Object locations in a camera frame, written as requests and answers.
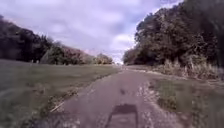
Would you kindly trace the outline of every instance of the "white cloud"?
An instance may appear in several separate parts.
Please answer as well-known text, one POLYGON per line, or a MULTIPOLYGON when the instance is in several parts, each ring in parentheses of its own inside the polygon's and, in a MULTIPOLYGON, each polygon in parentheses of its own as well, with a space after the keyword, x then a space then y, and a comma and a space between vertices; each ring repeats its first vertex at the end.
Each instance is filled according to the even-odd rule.
POLYGON ((1 0, 0 13, 19 26, 88 53, 104 52, 121 62, 134 46, 136 24, 180 0, 1 0))

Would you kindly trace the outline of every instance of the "foliage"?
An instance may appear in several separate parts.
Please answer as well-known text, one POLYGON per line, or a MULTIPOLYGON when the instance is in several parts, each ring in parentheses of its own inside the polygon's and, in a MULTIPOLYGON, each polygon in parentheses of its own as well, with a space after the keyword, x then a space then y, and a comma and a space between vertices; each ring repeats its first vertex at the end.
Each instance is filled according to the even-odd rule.
POLYGON ((147 15, 136 28, 137 44, 134 49, 126 51, 124 63, 160 65, 166 60, 178 60, 180 66, 190 66, 189 57, 198 56, 198 59, 204 59, 209 64, 219 64, 221 37, 224 37, 220 35, 224 31, 216 30, 216 27, 223 28, 224 20, 215 17, 214 22, 211 17, 217 15, 218 10, 214 6, 224 6, 217 4, 217 1, 213 4, 208 0, 206 2, 185 0, 172 9, 160 9, 155 14, 147 15), (213 9, 214 13, 209 13, 208 8, 213 9))
POLYGON ((95 58, 95 63, 96 64, 112 64, 113 60, 112 58, 100 53, 99 55, 97 55, 97 57, 95 58))
MULTIPOLYGON (((20 28, 0 16, 0 58, 44 64, 93 64, 95 57, 82 50, 62 45, 46 36, 20 28)), ((100 55, 98 63, 111 64, 112 59, 100 55)))
POLYGON ((38 36, 0 18, 0 58, 38 61, 52 46, 52 39, 38 36))

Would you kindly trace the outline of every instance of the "tall grass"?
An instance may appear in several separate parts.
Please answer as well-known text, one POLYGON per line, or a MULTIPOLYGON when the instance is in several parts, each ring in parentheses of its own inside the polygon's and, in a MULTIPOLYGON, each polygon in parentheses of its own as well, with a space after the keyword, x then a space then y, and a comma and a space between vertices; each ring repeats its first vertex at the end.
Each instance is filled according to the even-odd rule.
POLYGON ((182 67, 178 61, 165 61, 164 65, 153 67, 153 71, 168 75, 177 75, 181 77, 194 79, 221 79, 222 69, 212 66, 206 62, 200 64, 191 63, 190 66, 182 67))

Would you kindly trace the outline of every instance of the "weeds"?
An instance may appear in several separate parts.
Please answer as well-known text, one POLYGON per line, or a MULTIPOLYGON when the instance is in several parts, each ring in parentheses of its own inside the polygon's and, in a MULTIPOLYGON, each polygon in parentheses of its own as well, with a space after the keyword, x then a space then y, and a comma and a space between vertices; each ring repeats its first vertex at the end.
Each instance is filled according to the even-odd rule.
POLYGON ((186 128, 224 127, 224 89, 210 88, 191 81, 156 80, 158 104, 175 112, 186 128))
POLYGON ((167 75, 177 75, 194 79, 220 79, 221 69, 208 63, 191 64, 190 66, 181 67, 178 61, 171 62, 166 60, 164 65, 152 67, 153 71, 161 72, 167 75))

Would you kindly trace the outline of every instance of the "tree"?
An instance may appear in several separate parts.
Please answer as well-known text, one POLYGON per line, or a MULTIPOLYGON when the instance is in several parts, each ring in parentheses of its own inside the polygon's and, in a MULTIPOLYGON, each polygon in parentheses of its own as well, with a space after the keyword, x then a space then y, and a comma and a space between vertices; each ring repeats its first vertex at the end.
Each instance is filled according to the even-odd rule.
MULTIPOLYGON (((207 17, 203 10, 205 6, 208 8, 208 3, 204 5, 203 2, 185 0, 172 9, 160 9, 147 15, 137 25, 137 44, 124 54, 124 63, 158 65, 164 64, 165 60, 179 60, 181 66, 186 66, 189 65, 189 56, 199 56, 216 65, 219 34, 223 32, 215 31, 212 18, 207 17)), ((220 28, 223 22, 218 21, 220 28)))
POLYGON ((112 64, 113 59, 100 53, 99 55, 97 55, 97 57, 95 59, 95 63, 96 64, 112 64))

